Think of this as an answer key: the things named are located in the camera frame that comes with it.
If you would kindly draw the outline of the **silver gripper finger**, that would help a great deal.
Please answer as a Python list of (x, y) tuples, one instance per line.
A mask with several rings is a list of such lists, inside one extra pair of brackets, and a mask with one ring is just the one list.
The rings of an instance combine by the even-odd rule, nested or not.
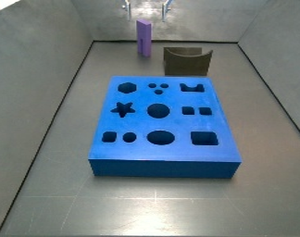
[(130, 21), (131, 18), (130, 0), (123, 0), (123, 9), (126, 11), (126, 18)]
[(170, 10), (170, 6), (174, 0), (166, 0), (162, 4), (162, 21), (165, 22), (166, 20), (166, 15)]

